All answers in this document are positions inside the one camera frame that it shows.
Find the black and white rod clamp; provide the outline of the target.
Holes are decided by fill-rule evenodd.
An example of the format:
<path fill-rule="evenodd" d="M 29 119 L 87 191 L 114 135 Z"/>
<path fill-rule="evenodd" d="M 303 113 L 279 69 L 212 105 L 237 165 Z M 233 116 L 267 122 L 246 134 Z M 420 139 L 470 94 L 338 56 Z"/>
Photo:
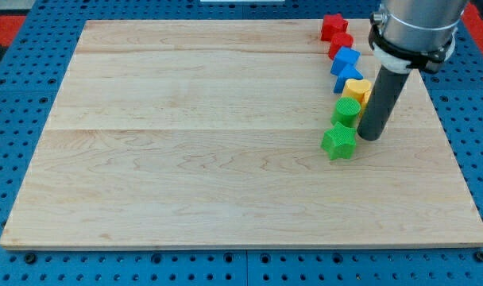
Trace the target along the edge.
<path fill-rule="evenodd" d="M 427 52 L 407 50 L 392 44 L 383 38 L 378 25 L 371 26 L 368 39 L 374 56 L 389 71 L 396 74 L 408 74 L 411 70 L 418 69 L 435 74 L 453 55 L 456 31 L 457 29 L 454 29 L 444 45 Z"/>

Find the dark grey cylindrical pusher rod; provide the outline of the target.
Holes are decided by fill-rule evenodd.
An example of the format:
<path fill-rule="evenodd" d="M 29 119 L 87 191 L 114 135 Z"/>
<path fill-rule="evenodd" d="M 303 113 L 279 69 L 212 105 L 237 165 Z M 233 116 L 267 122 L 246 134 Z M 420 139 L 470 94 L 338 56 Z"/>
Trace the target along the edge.
<path fill-rule="evenodd" d="M 357 127 L 361 138 L 375 141 L 381 137 L 408 77 L 408 73 L 395 73 L 381 66 Z"/>

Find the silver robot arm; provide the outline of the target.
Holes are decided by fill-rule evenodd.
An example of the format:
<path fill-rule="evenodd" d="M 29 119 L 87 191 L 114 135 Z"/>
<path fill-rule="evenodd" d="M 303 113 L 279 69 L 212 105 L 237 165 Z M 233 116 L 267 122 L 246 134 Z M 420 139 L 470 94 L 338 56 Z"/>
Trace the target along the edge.
<path fill-rule="evenodd" d="M 380 138 L 414 70 L 435 74 L 453 55 L 466 0 L 383 0 L 370 17 L 369 46 L 381 67 L 358 135 Z"/>

